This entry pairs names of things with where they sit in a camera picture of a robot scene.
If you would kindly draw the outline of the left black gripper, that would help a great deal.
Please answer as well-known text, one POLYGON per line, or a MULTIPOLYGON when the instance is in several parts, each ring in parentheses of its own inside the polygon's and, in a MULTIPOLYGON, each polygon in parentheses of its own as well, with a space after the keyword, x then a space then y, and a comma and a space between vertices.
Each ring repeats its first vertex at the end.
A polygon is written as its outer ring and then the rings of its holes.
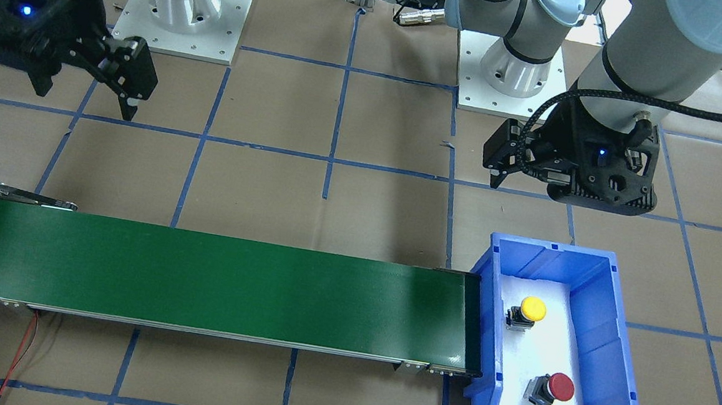
POLYGON ((651 205, 660 142, 647 110, 628 132, 612 130, 577 97, 558 102, 537 134, 507 118, 484 143, 482 165, 491 175, 521 172, 548 189, 651 205), (532 166, 525 156, 535 141, 532 166))

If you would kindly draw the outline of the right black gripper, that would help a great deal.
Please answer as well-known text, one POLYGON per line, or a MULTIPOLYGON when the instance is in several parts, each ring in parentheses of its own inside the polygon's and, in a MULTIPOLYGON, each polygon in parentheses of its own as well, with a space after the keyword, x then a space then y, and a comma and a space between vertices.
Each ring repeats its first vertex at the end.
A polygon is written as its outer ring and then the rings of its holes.
POLYGON ((109 35, 104 0, 23 0, 29 16, 21 44, 24 72, 36 95, 47 96, 63 64, 87 70, 118 97, 124 121, 159 82, 142 36, 109 35))

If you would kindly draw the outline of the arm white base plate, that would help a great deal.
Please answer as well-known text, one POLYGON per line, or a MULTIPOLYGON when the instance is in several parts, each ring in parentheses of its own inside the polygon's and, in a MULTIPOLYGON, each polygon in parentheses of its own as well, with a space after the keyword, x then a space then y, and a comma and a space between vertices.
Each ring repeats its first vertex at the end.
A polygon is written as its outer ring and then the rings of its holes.
POLYGON ((527 120, 543 102, 567 90, 562 50, 550 62, 525 63, 502 39, 462 30, 458 54, 459 108, 527 120))
POLYGON ((231 65, 252 0, 128 0, 118 39, 141 36, 159 54, 231 65))

